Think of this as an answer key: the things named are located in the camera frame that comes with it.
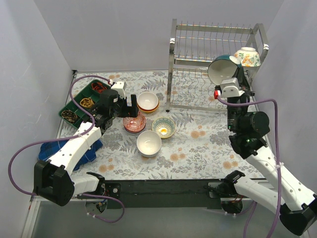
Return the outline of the blue zigzag red-inside bowl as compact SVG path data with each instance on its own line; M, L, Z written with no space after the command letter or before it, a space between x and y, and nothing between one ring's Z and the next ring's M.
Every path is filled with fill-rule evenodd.
M138 112L138 116L136 118L123 118L123 126L130 131L139 131L146 127L147 120L145 116Z

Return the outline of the orange bowl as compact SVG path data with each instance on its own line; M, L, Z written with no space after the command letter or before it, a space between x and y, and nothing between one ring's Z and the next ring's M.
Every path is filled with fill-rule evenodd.
M137 98L137 105L141 110L150 112L158 107L159 99L152 92L143 92Z

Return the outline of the teal and white bowl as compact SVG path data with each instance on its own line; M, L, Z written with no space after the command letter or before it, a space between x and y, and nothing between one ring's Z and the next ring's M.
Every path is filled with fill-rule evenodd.
M240 60L232 55L221 55L208 66L208 78L214 85L220 85L223 80L236 76L241 68Z

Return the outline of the yellow bowl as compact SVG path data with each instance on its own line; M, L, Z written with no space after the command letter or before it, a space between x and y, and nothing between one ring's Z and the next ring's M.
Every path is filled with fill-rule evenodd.
M155 108L153 108L151 110L145 110L145 109L141 108L139 105L138 105L138 108L139 108L139 110L141 112L149 114L149 113L152 113L152 112L156 111L159 108L159 104Z

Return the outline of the cream bowl with teal stripes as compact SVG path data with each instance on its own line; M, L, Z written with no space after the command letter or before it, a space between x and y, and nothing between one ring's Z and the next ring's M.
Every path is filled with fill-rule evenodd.
M175 123L167 117L157 118L152 123L152 131L156 132L161 139L170 138L176 131Z

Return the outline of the white ribbed bowl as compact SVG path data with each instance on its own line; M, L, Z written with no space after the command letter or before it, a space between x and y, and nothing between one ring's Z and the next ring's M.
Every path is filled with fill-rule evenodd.
M138 150L161 149L161 138L154 131L144 131L137 138L137 148Z
M154 149L154 150L141 150L139 149L139 153L146 158L153 158L158 155L160 152L160 149Z

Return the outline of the red and white floral bowl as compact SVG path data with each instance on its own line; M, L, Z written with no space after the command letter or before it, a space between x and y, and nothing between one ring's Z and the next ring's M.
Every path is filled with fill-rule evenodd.
M128 133L131 133L131 134L138 134L138 133L141 133L144 131L144 128L142 130L139 130L139 131L130 131L128 130L127 128L124 128Z

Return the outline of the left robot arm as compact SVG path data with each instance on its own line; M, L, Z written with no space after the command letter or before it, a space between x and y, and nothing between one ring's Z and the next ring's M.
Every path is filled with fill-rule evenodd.
M59 206L66 205L76 195L92 195L101 198L105 194L105 179L88 172L82 177L72 177L76 164L112 126L115 118L136 118L137 96L127 99L113 89L103 91L100 99L87 111L88 118L80 124L76 134L47 161L38 161L34 166L33 192Z

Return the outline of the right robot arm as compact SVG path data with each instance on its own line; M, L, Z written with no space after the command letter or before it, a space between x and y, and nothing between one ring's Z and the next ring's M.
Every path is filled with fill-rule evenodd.
M249 112L250 86L241 65L231 63L221 85L226 98L228 129L234 134L229 140L233 150L253 165L274 187L268 189L242 172L224 184L230 197L244 195L275 213L268 233L270 237L277 221L291 233L301 236L317 220L317 195L304 186L281 162L279 145L273 152L263 137L269 133L269 118L264 112Z

